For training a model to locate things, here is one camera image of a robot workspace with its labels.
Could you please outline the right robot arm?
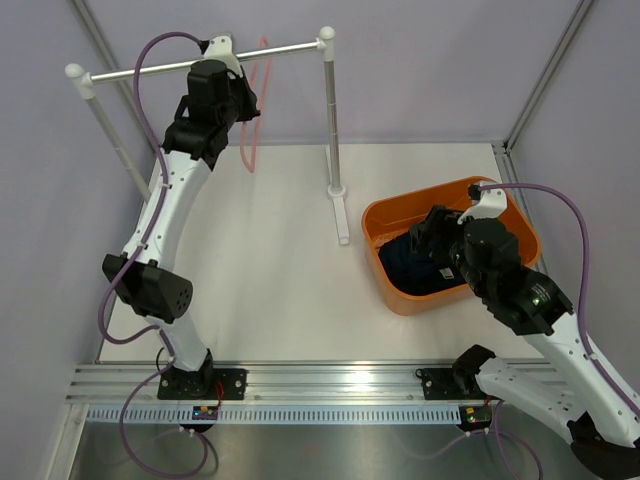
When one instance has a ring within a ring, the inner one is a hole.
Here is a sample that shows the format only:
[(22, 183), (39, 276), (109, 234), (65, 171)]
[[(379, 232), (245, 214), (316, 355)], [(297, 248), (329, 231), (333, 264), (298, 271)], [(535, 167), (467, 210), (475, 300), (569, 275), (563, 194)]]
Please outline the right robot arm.
[(607, 384), (610, 367), (596, 366), (597, 351), (581, 339), (570, 300), (548, 276), (523, 265), (517, 237), (497, 218), (467, 219), (440, 205), (409, 235), (415, 252), (454, 267), (492, 316), (537, 350), (570, 389), (563, 393), (518, 374), (475, 345), (457, 360), (457, 392), (482, 391), (543, 423), (601, 479), (638, 477), (638, 405), (622, 399), (628, 384)]

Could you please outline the dark navy shorts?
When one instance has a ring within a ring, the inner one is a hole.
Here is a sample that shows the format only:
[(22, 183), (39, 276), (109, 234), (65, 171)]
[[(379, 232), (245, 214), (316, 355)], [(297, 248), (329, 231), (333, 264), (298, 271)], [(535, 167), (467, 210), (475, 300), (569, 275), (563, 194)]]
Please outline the dark navy shorts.
[(464, 285), (458, 270), (411, 249), (408, 232), (383, 244), (378, 258), (391, 284), (412, 296), (426, 296)]

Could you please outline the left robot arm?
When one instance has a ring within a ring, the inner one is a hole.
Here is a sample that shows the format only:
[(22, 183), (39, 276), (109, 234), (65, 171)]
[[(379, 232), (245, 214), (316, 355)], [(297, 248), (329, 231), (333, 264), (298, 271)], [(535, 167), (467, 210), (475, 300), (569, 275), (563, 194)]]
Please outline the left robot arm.
[(243, 68), (220, 60), (193, 64), (187, 92), (160, 145), (160, 174), (136, 231), (102, 270), (118, 299), (158, 333), (170, 367), (160, 375), (163, 400), (213, 399), (222, 380), (188, 312), (190, 280), (175, 273), (177, 247), (191, 207), (228, 145), (234, 124), (260, 112)]

